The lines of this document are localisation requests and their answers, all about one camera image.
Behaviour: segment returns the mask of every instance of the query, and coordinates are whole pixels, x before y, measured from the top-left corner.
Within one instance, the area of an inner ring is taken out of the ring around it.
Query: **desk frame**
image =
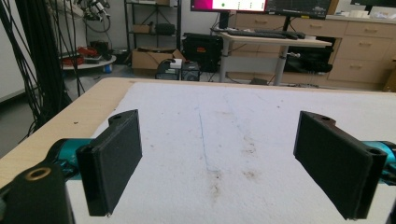
[[[221,56],[221,66],[219,82],[224,82],[226,72],[261,72],[273,73],[275,71],[274,86],[278,86],[283,76],[289,46],[306,48],[325,48],[332,43],[319,41],[316,39],[276,39],[250,36],[236,36],[219,33],[223,38],[223,53]],[[231,43],[256,44],[256,45],[278,45],[281,46],[278,58],[252,58],[231,56]]]

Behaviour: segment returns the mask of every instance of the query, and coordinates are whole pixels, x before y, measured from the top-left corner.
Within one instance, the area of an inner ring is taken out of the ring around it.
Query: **standing desk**
[[[324,48],[332,43],[315,39],[277,39],[251,36],[228,35],[219,33],[223,37],[223,50],[219,73],[219,82],[223,82],[226,72],[275,72],[274,86],[278,86],[283,76],[286,57],[289,46],[306,48]],[[252,58],[237,57],[230,55],[231,43],[256,44],[256,45],[277,45],[281,46],[278,58]]]
[[[396,142],[395,93],[105,78],[0,160],[0,186],[61,138],[101,133],[138,109],[143,158],[113,215],[89,217],[81,181],[66,185],[77,223],[349,223],[294,159],[300,110],[361,140]],[[378,185],[369,219],[385,223],[396,188]]]

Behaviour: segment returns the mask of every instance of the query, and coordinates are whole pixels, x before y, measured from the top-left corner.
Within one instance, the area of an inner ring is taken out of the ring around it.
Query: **floor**
[[[84,91],[87,91],[99,80],[107,77],[153,78],[153,76],[149,75],[134,75],[133,69],[130,66],[119,64],[113,65],[113,72],[111,74],[105,74],[102,68],[92,68],[83,70],[79,75]],[[64,79],[70,98],[72,100],[77,99],[78,85],[75,75],[67,72]],[[200,81],[218,80],[218,74],[201,74]],[[16,99],[0,104],[0,158],[5,156],[24,139],[32,122],[33,115],[25,98],[17,97]]]

